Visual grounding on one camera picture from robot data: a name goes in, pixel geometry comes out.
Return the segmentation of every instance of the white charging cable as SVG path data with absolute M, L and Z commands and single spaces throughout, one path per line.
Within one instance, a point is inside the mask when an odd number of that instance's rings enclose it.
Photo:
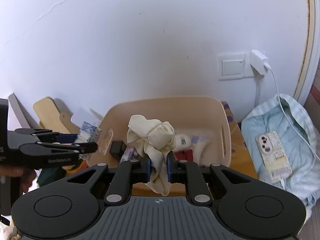
M 271 72 L 271 74 L 273 75 L 273 78 L 274 78 L 274 80 L 275 80 L 276 88 L 277 88 L 277 94 L 278 94 L 278 101 L 279 101 L 279 104 L 280 104 L 280 108 L 281 108 L 281 110 L 282 110 L 282 113 L 284 114 L 284 117 L 287 119 L 289 125 L 290 125 L 291 128 L 296 132 L 296 134 L 298 134 L 298 135 L 301 137 L 301 139 L 308 145 L 308 147 L 310 148 L 310 150 L 311 150 L 311 152 L 313 153 L 313 155 L 320 161 L 319 156 L 313 151 L 313 149 L 311 148 L 310 144 L 305 140 L 305 138 L 302 137 L 302 135 L 300 135 L 300 134 L 298 133 L 298 131 L 295 129 L 295 127 L 290 123 L 290 121 L 289 121 L 287 115 L 285 114 L 284 109 L 283 109 L 283 107 L 282 107 L 282 105 L 281 105 L 280 94 L 279 94 L 279 89 L 278 89 L 278 84 L 277 84 L 276 77 L 275 77 L 274 73 L 272 72 L 271 67 L 270 67 L 270 65 L 269 65 L 268 63 L 264 63 L 264 66 L 265 66 L 268 70 L 270 70 L 270 72 Z

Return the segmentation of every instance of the white wall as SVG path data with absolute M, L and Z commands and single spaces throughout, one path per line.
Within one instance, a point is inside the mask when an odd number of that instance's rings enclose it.
M 123 101 L 209 95 L 228 101 L 239 121 L 253 108 L 256 84 L 219 81 L 217 55 L 266 52 L 280 91 L 292 96 L 307 7 L 307 0 L 0 0 L 0 96 L 14 92 L 37 120 L 32 105 L 46 96 L 104 115 Z M 269 75 L 261 101 L 275 93 Z

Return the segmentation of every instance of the light switch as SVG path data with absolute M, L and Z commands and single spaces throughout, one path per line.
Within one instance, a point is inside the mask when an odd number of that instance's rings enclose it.
M 244 71 L 244 60 L 223 60 L 222 61 L 222 76 L 240 75 Z
M 218 55 L 219 80 L 240 79 L 244 75 L 245 53 Z

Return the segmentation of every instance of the human hand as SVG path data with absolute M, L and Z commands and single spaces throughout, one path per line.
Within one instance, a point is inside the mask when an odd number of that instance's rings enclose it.
M 27 193 L 32 186 L 32 181 L 36 178 L 36 171 L 18 166 L 0 165 L 0 175 L 13 178 L 21 177 L 21 189 L 23 193 Z

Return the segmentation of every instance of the light blue cloth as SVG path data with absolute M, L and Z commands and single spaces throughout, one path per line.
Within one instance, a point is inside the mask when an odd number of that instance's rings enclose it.
M 319 156 L 319 132 L 313 126 L 307 111 L 289 95 L 280 94 L 280 98 L 290 123 Z M 293 171 L 292 175 L 284 180 L 285 190 L 302 200 L 309 218 L 311 208 L 320 197 L 320 161 L 289 125 L 281 111 L 277 96 L 254 108 L 242 121 L 241 130 L 258 178 L 268 184 L 272 184 L 271 178 L 263 164 L 256 137 L 269 131 L 278 133 Z M 282 188 L 280 182 L 272 185 Z

